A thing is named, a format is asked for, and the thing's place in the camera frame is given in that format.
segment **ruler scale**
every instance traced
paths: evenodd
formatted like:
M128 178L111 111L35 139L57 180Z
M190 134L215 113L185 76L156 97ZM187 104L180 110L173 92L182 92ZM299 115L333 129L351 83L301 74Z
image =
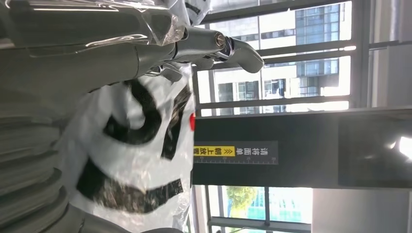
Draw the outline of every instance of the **ruler scale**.
M195 142L194 162L203 164L277 165L277 141Z

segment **metal bolt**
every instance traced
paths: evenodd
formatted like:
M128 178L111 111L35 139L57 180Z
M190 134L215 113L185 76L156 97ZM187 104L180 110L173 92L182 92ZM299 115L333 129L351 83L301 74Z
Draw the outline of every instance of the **metal bolt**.
M223 47L226 43L226 39L222 33L216 33L215 40L218 47Z

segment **tree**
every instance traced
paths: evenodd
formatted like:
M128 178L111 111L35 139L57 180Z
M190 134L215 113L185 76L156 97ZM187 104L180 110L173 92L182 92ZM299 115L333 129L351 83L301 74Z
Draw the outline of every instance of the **tree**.
M258 194L254 187L227 186L227 198L232 200L231 215L235 212L245 211Z

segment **screen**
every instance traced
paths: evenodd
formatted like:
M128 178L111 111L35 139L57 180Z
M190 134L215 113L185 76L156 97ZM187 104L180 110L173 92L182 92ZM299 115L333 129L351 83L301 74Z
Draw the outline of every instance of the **screen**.
M412 113L341 117L339 184L412 187Z

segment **yellow label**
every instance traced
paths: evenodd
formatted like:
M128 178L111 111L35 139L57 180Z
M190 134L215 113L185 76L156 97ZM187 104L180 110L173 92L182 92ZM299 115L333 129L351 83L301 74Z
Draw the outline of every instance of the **yellow label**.
M194 156L236 156L235 147L232 146L195 146L193 154Z

